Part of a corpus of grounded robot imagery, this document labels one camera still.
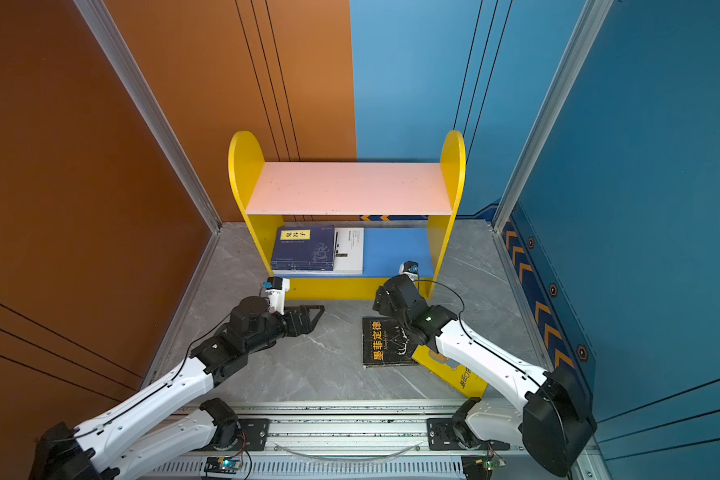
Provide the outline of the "black book yellow title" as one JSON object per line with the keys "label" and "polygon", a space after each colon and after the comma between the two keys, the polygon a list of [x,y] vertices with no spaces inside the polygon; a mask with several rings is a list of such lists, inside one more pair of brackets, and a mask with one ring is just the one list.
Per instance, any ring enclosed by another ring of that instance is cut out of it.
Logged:
{"label": "black book yellow title", "polygon": [[416,348],[406,331],[391,318],[362,318],[362,363],[364,367],[412,366]]}

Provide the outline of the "white book with dark bars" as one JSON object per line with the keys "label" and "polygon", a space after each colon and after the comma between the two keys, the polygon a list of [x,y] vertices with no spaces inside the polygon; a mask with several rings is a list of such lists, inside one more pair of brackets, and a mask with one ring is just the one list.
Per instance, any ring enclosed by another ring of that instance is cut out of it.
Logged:
{"label": "white book with dark bars", "polygon": [[297,276],[360,275],[363,273],[364,229],[335,227],[335,256],[329,271],[274,270],[277,275]]}

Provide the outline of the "yellow cartoon cover book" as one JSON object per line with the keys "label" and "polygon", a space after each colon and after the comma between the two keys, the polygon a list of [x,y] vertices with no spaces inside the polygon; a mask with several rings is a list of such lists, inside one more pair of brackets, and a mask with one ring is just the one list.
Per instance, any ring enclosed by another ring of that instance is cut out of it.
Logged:
{"label": "yellow cartoon cover book", "polygon": [[485,394],[488,386],[485,380],[465,366],[426,346],[418,346],[412,358],[467,398],[482,398]]}

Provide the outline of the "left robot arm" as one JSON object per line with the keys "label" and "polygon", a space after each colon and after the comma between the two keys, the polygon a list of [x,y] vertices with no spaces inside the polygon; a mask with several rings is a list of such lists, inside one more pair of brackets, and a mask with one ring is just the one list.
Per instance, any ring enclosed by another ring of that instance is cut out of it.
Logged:
{"label": "left robot arm", "polygon": [[231,378],[251,354],[311,333],[324,312],[322,305],[276,309],[265,297],[244,298],[154,383],[74,428],[59,423],[48,429],[36,445],[30,478],[136,479],[191,450],[244,449],[239,417],[219,398],[168,426],[161,423]]}

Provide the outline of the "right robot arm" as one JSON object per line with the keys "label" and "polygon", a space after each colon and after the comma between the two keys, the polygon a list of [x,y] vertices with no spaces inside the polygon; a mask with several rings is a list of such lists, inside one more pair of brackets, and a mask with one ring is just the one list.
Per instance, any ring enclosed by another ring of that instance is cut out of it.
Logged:
{"label": "right robot arm", "polygon": [[590,400],[568,368],[546,370],[498,347],[460,314],[430,305],[406,274],[388,279],[373,309],[395,320],[419,346],[459,363],[485,380],[514,408],[496,411],[471,397],[451,420],[462,447],[492,450],[495,442],[521,444],[547,472],[567,476],[597,430]]}

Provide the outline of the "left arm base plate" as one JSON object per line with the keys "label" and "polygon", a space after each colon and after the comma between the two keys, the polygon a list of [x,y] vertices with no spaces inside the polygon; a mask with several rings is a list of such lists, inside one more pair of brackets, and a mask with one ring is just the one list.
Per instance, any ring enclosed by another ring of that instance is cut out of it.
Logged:
{"label": "left arm base plate", "polygon": [[198,451],[226,452],[228,455],[241,450],[261,452],[265,449],[271,421],[266,418],[243,418],[222,421],[217,424],[211,417],[203,416],[190,419],[187,417],[182,424],[187,432],[199,426],[201,431],[208,430],[211,435]]}

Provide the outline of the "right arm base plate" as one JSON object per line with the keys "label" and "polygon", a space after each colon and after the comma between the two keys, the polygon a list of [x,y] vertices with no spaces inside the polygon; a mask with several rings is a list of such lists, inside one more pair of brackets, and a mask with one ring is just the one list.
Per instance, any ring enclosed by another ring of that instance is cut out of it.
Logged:
{"label": "right arm base plate", "polygon": [[428,418],[426,420],[427,441],[432,451],[508,451],[511,445],[497,440],[479,440],[467,433],[466,428],[454,426],[450,418]]}

